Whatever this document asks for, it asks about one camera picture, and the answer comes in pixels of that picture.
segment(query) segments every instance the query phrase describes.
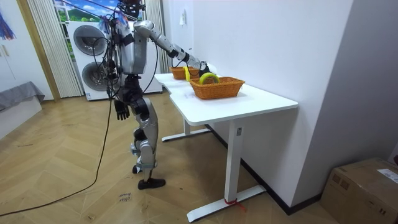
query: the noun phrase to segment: white desk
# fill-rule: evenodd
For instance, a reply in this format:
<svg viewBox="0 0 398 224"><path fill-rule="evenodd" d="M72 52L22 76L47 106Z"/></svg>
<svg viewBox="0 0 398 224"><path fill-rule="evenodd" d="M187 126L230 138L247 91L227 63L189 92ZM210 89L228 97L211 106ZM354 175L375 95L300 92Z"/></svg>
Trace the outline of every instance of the white desk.
<svg viewBox="0 0 398 224"><path fill-rule="evenodd" d="M261 185L237 193L239 166L241 162L244 123L242 119L257 114L270 113L298 107L298 103L264 90L244 84L237 97L201 100L195 96L191 84L175 80L171 73L157 74L155 78L170 92L170 99L184 118L184 133L162 138L163 141L184 138L209 131L202 129L190 132L189 126L198 126L220 121L229 121L228 155L224 198L238 202L266 190ZM189 222L204 217L230 205L224 199L192 210L187 214Z"/></svg>

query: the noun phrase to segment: curtain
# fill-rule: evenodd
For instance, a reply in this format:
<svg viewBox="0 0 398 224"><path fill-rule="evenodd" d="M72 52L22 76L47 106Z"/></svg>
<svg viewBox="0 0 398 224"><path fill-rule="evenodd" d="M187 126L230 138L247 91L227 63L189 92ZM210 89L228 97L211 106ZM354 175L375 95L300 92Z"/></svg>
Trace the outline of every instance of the curtain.
<svg viewBox="0 0 398 224"><path fill-rule="evenodd" d="M27 0L61 98L82 96L52 0Z"/></svg>
<svg viewBox="0 0 398 224"><path fill-rule="evenodd" d="M144 4L147 6L146 11L144 13L144 19L152 21L155 26L161 31L164 32L164 22L163 22L163 12L162 12L162 2L161 0L145 0ZM159 51L159 59L160 59L160 72L169 73L169 61L167 53L164 50Z"/></svg>

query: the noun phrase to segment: desk leg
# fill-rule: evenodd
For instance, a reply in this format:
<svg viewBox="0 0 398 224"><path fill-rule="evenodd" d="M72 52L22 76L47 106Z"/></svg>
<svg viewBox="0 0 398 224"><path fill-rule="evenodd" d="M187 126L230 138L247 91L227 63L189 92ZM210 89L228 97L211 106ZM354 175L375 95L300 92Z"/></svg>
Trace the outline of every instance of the desk leg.
<svg viewBox="0 0 398 224"><path fill-rule="evenodd" d="M257 185L255 187L237 193L239 167L241 165L243 131L244 127L241 120L235 119L230 121L224 192L224 198L227 202L233 202L235 200L240 202L266 191L263 186ZM231 205L226 204L224 199L218 200L216 202L210 203L189 212L187 214L188 221L193 222L201 217L215 213L218 210L221 210L228 206Z"/></svg>
<svg viewBox="0 0 398 224"><path fill-rule="evenodd" d="M208 128L197 130L197 131L191 131L191 126L187 123L187 121L184 118L182 118L182 119L183 119L182 123L183 123L183 127L184 127L184 133L162 137L162 142L166 142L166 141L170 141L170 140L177 140L177 139L185 138L188 136L194 136L197 134L210 132L210 130Z"/></svg>

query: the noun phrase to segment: brown cardboard box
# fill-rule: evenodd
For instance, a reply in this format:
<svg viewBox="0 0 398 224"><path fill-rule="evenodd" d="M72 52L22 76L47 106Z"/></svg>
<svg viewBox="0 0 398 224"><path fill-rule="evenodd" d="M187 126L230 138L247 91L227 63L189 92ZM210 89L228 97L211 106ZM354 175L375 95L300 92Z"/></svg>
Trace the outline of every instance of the brown cardboard box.
<svg viewBox="0 0 398 224"><path fill-rule="evenodd" d="M369 159L333 169L321 205L341 224L398 224L398 184L381 174L398 167Z"/></svg>

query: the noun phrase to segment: wire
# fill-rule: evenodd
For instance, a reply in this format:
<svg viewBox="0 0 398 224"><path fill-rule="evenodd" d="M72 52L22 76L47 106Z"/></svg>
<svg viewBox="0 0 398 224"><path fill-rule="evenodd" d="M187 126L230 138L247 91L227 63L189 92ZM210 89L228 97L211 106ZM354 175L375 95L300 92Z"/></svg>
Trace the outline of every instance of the wire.
<svg viewBox="0 0 398 224"><path fill-rule="evenodd" d="M97 64L97 59L95 57L95 48L94 48L94 46L95 46L95 43L97 43L97 41L99 41L101 39L105 39L108 44L106 46L106 51L105 51L104 57L102 58L102 62L98 65ZM106 53L108 53L108 48L109 48L109 40L107 38L105 38L105 37L98 37L93 43L93 57L94 57L94 62L97 65L97 71L98 71L98 68L104 63L104 58L106 56Z"/></svg>
<svg viewBox="0 0 398 224"><path fill-rule="evenodd" d="M191 71L189 70L189 65L188 65L188 63L187 63L187 62L185 62L185 63L187 64L187 69L188 69L188 72L189 72L189 74L190 74L191 76L197 76L197 75L199 74L200 68L199 68L198 73L196 73L196 75L192 75Z"/></svg>
<svg viewBox="0 0 398 224"><path fill-rule="evenodd" d="M154 80L154 77L155 77L156 68L157 68L157 61L158 61L158 59L159 59L159 53L158 53L158 51L157 51L157 45L155 45L155 48L156 48L156 64L155 64L154 75L152 76L152 78L151 78L151 80L150 80L150 82L149 82L147 88L145 88L145 90L144 90L142 93L145 93L145 91L147 91L148 87L150 86L150 84L152 83L152 81Z"/></svg>
<svg viewBox="0 0 398 224"><path fill-rule="evenodd" d="M54 201L52 201L52 202L45 203L45 204L43 204L43 205L39 205L39 206L36 206L36 207L25 208L25 209L16 210L16 211L13 211L13 212L4 213L4 214L1 214L0 217L6 216L6 215L15 214L15 213L20 213L20 212L26 212L26 211L33 210L33 209L36 209L36 208L42 208L42 207L45 207L45 206L47 206L47 205L51 205L51 204L53 204L53 203L57 203L57 202L59 202L59 201L61 201L61 200L63 200L63 199L66 199L66 198L71 197L71 196L73 196L73 195L76 195L76 194L78 194L78 193L80 193L80 192L82 192L82 191L84 191L84 190L89 189L91 186L93 186L93 185L97 182L97 180L98 180L98 173L99 173L99 171L100 171L100 166L101 166L102 157L103 157L103 155L104 155L105 144L106 144L106 138L108 137L109 121L110 121L110 119L111 119L112 99L111 99L109 102L110 102L110 103L109 103L108 122L107 122L107 124L106 124L106 131L105 131L105 137L104 137L104 144L103 144L103 146L102 146L101 157L99 158L99 163L98 163L97 171L96 171L96 174L95 174L95 180L94 180L94 182L93 182L92 184L90 184L89 186L87 186L86 188L82 189L82 190L79 190L79 191L77 191L77 192L75 192L75 193L72 193L72 194L70 194L70 195L67 195L67 196L65 196L65 197L62 197L62 198L60 198L60 199L54 200Z"/></svg>
<svg viewBox="0 0 398 224"><path fill-rule="evenodd" d="M122 68L123 64L122 64L122 53L121 53L120 46L119 46L119 50L120 50L120 68ZM122 87L122 74L119 73L118 66L116 66L116 73L119 75L119 77L118 77L119 88L118 88L118 90L116 92L113 90L114 91L114 95L112 96L112 98L114 98L119 93L120 88Z"/></svg>
<svg viewBox="0 0 398 224"><path fill-rule="evenodd" d="M173 67L173 68L177 68L177 67L181 64L181 62L182 62L182 60L174 67L174 66L173 66L173 59L172 59L172 67Z"/></svg>

